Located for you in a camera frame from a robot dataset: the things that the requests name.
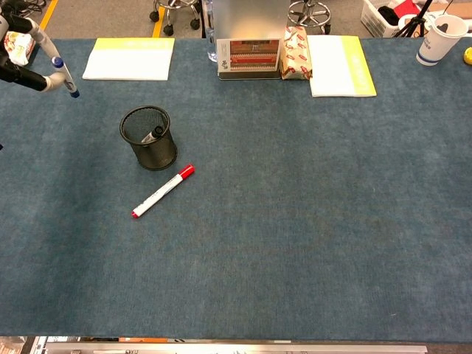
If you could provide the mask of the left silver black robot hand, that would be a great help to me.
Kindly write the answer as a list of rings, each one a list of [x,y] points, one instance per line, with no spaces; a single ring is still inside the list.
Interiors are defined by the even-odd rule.
[[[14,4],[15,0],[0,0],[0,80],[17,83],[40,92],[58,89],[63,84],[57,81],[56,71],[50,76],[43,76],[16,65],[9,59],[7,50],[4,47],[4,38],[9,30],[30,34],[50,60],[56,56],[61,57],[49,36],[35,21],[14,13]]]

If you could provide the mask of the blue-capped white marker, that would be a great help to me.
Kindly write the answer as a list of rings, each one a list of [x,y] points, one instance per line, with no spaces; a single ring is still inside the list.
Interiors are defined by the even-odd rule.
[[[80,92],[63,59],[56,56],[51,59],[51,62],[57,73],[57,81],[64,84],[71,97],[78,98],[80,96]]]

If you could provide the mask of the black marker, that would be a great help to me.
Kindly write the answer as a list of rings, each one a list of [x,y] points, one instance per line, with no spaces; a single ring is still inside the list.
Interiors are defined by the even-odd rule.
[[[163,132],[163,127],[158,125],[142,139],[141,143],[150,143],[156,141],[162,136]]]

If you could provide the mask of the black mesh pen cup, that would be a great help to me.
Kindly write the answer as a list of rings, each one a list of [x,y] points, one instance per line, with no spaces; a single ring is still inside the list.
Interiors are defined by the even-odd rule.
[[[164,129],[162,136],[156,141],[141,143],[158,125]],[[145,169],[163,170],[176,160],[178,149],[170,132],[170,116],[163,108],[153,105],[134,108],[122,118],[119,132]]]

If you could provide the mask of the red-capped white marker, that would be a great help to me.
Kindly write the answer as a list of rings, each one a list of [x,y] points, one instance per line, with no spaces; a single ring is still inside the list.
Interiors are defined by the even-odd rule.
[[[195,167],[192,164],[188,164],[183,170],[174,175],[168,182],[162,185],[152,195],[147,197],[141,204],[136,206],[131,215],[133,218],[140,218],[145,214],[154,204],[159,202],[163,197],[166,196],[173,188],[177,187],[183,180],[191,176],[195,172]]]

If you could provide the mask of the printed snack bag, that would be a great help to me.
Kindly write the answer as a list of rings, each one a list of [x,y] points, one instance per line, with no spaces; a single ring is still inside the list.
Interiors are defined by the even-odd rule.
[[[35,47],[35,40],[30,34],[8,31],[4,38],[4,47],[14,64],[26,66]]]

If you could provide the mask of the chrome stool base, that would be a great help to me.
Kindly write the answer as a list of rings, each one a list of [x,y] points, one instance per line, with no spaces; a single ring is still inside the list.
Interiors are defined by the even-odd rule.
[[[331,11],[318,0],[295,0],[288,8],[288,21],[294,26],[317,29],[323,35],[331,31]]]
[[[201,0],[153,0],[149,19],[154,38],[201,38],[204,32]]]

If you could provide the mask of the red pattern picture card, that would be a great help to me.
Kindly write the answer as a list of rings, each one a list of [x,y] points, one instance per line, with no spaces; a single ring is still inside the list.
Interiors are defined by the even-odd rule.
[[[218,71],[275,72],[280,56],[280,39],[218,39]]]

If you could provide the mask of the red print wrapped package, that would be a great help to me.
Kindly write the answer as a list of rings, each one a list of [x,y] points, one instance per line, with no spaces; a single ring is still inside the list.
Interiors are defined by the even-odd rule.
[[[285,28],[280,53],[280,73],[283,80],[309,80],[312,66],[308,36],[304,27]]]

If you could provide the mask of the blue felt table mat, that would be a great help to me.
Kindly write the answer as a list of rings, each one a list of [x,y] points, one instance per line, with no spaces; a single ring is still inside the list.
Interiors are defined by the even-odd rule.
[[[375,97],[222,81],[202,40],[166,81],[0,81],[0,336],[472,342],[472,38],[436,66],[364,39]],[[119,124],[153,105],[176,160]],[[132,210],[188,164],[140,218]]]

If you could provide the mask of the yellow white Lexicon notebook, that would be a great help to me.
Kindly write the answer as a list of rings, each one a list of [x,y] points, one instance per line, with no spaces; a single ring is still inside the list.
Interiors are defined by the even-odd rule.
[[[351,35],[309,35],[313,97],[375,97],[361,41]]]

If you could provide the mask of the white plastic basket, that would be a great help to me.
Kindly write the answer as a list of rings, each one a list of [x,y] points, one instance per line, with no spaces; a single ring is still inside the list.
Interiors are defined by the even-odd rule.
[[[403,27],[391,25],[379,12],[380,7],[395,9],[408,0],[364,0],[361,23],[375,38],[393,38]]]

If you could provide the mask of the black tripod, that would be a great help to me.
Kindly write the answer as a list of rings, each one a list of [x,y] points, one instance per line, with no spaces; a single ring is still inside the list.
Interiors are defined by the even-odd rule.
[[[428,8],[430,7],[433,0],[426,0],[426,3],[423,5],[421,11],[415,15],[409,23],[405,24],[399,32],[394,35],[394,38],[414,38],[414,34],[418,31],[417,38],[421,38],[425,35],[425,22],[424,15],[426,14]]]

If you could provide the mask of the white blue paper cup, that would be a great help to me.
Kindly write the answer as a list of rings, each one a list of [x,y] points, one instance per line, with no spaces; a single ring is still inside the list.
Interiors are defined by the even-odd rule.
[[[438,64],[468,30],[469,23],[460,17],[448,14],[438,16],[423,38],[416,54],[417,61],[424,66]]]

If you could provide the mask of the aluminium profile rail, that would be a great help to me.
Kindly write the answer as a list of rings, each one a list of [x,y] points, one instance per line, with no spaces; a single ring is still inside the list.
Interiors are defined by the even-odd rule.
[[[53,342],[47,354],[428,354],[425,346],[361,344],[241,344]]]

